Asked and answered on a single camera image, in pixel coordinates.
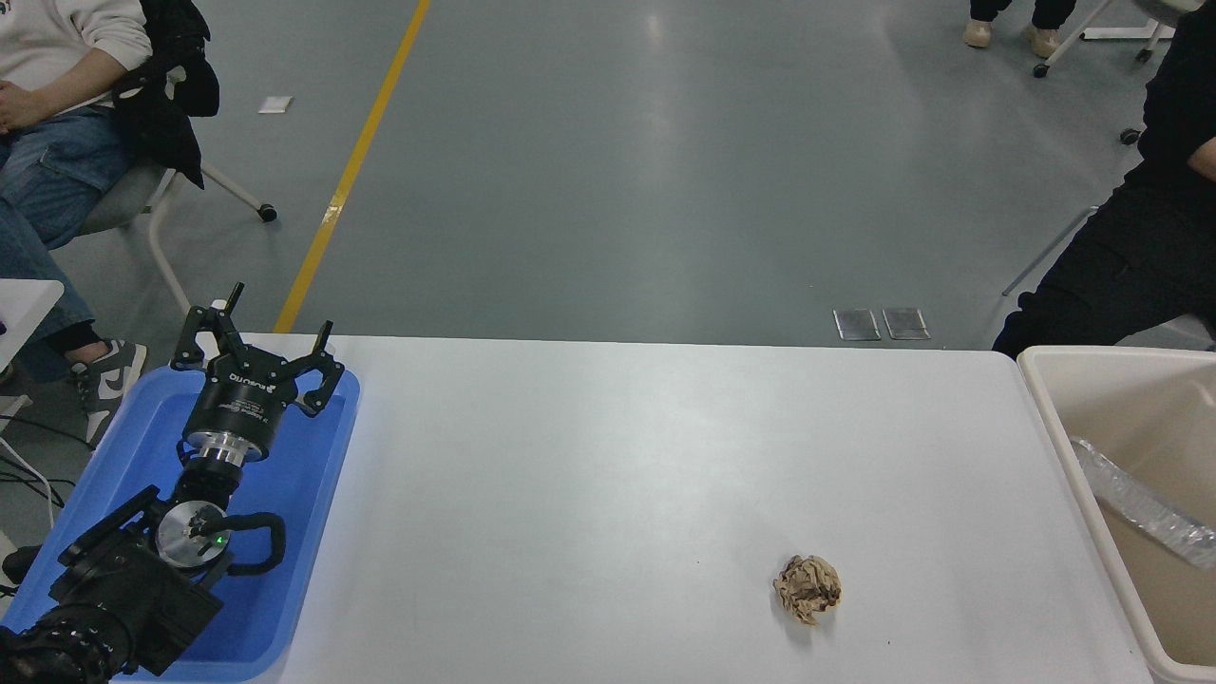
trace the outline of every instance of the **jeans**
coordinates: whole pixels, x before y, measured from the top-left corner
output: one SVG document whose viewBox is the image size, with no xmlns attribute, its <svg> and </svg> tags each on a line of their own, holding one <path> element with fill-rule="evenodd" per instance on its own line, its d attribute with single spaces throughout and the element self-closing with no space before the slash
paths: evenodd
<svg viewBox="0 0 1216 684">
<path fill-rule="evenodd" d="M 40 380 L 62 371 L 46 366 L 52 353 L 39 341 L 94 320 L 50 251 L 77 236 L 89 212 L 130 167 L 131 155 L 107 107 L 79 107 L 0 136 L 0 277 L 63 284 L 63 297 L 21 354 Z"/>
<path fill-rule="evenodd" d="M 1178 198 L 1132 184 L 1115 190 L 1052 265 L 992 349 L 1114 344 L 1182 314 L 1216 320 L 1216 226 Z"/>
</svg>

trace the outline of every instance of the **black and white sneaker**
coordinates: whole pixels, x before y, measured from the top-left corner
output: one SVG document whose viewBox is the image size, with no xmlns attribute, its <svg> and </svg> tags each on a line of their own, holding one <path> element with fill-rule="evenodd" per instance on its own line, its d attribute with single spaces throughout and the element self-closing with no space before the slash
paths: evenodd
<svg viewBox="0 0 1216 684">
<path fill-rule="evenodd" d="M 94 447 L 101 442 L 123 397 L 140 379 L 148 353 L 147 347 L 122 340 L 107 340 L 106 344 L 109 344 L 108 354 L 90 364 L 72 364 L 72 381 L 89 417 L 84 439 Z"/>
</svg>

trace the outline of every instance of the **black cable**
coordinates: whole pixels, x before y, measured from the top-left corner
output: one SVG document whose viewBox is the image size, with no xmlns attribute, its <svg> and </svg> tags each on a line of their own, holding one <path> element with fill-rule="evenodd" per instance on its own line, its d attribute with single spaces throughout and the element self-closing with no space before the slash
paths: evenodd
<svg viewBox="0 0 1216 684">
<path fill-rule="evenodd" d="M 43 430 L 45 430 L 47 432 L 54 432 L 56 434 L 67 437 L 68 439 L 72 439 L 73 442 L 79 442 L 79 443 L 84 444 L 85 448 L 89 449 L 90 452 L 92 450 L 92 444 L 85 442 L 84 439 L 77 437 L 75 434 L 72 434 L 71 432 L 66 432 L 63 430 L 60 430 L 58 427 L 51 427 L 50 425 L 46 425 L 46 424 L 43 424 L 43 422 L 38 422 L 36 420 L 29 420 L 29 419 L 18 417 L 18 416 L 15 416 L 15 415 L 5 415 L 5 414 L 0 414 L 0 420 L 11 420 L 13 422 L 19 422 L 22 425 L 32 425 L 34 427 L 41 427 Z"/>
<path fill-rule="evenodd" d="M 43 489 L 39 489 L 38 487 L 34 487 L 30 482 L 32 481 L 28 481 L 28 480 L 0 480 L 0 484 L 17 484 L 17 483 L 24 484 L 27 489 L 29 489 L 30 492 L 33 492 L 33 493 L 35 493 L 39 497 L 41 497 L 41 498 L 45 499 L 46 498 L 46 492 L 43 490 Z M 63 508 L 63 498 L 60 497 L 60 493 L 56 492 L 54 488 L 51 489 L 51 494 L 52 494 L 51 505 L 62 509 Z"/>
<path fill-rule="evenodd" d="M 28 467 L 21 465 L 19 462 L 10 459 L 9 456 L 6 456 L 4 454 L 0 454 L 0 464 L 4 464 L 6 466 L 9 466 L 9 467 L 19 470 L 21 472 L 24 472 L 26 475 L 33 477 L 34 480 L 36 480 L 39 482 L 43 481 L 41 480 L 41 473 L 34 472 L 34 471 L 29 470 Z M 68 480 L 67 482 L 69 482 L 73 487 L 75 487 L 75 482 L 72 482 L 71 480 Z"/>
<path fill-rule="evenodd" d="M 10 477 L 12 473 L 0 473 L 0 484 L 24 484 L 27 489 L 38 494 L 41 498 L 46 498 L 46 489 L 39 488 L 35 483 L 41 484 L 41 480 L 26 480 L 22 477 Z M 63 508 L 63 495 L 58 493 L 55 487 L 51 487 L 51 504 L 58 508 Z"/>
<path fill-rule="evenodd" d="M 71 480 L 47 478 L 46 482 L 47 483 L 56 483 L 56 484 L 71 484 L 72 487 L 75 487 L 75 482 L 72 482 Z M 46 490 L 45 490 L 45 488 L 39 487 L 40 484 L 43 484 L 41 480 L 33 478 L 33 477 L 21 477 L 16 472 L 4 472 L 4 471 L 0 471 L 0 484 L 17 484 L 17 483 L 24 484 L 27 488 L 29 488 L 30 490 L 33 490 L 39 497 L 41 497 L 44 499 L 46 498 Z M 51 494 L 55 497 L 51 500 L 51 503 L 62 509 L 63 505 L 64 505 L 63 494 L 60 494 L 58 489 L 56 489 L 54 484 L 51 484 Z"/>
</svg>

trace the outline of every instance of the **brown paper ball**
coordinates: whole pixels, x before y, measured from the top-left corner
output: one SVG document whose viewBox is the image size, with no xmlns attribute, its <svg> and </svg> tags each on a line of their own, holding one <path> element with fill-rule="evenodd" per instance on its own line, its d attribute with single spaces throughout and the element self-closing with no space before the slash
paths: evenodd
<svg viewBox="0 0 1216 684">
<path fill-rule="evenodd" d="M 840 602 L 840 576 L 828 561 L 810 556 L 789 559 L 786 570 L 772 581 L 786 612 L 806 626 L 818 624 L 815 613 Z"/>
</svg>

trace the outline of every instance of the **black pants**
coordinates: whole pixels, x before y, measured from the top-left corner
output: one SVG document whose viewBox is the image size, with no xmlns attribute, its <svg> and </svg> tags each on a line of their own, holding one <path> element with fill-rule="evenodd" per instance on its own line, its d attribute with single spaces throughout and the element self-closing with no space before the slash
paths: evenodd
<svg viewBox="0 0 1216 684">
<path fill-rule="evenodd" d="M 1035 344 L 1114 344 L 1188 313 L 1216 320 L 1216 226 L 1125 185 L 1018 305 L 992 346 L 1012 358 Z"/>
<path fill-rule="evenodd" d="M 972 18 L 990 22 L 1003 12 L 1013 0 L 972 0 Z M 1035 0 L 1035 16 L 1030 23 L 1037 28 L 1059 28 L 1073 13 L 1076 0 Z"/>
</svg>

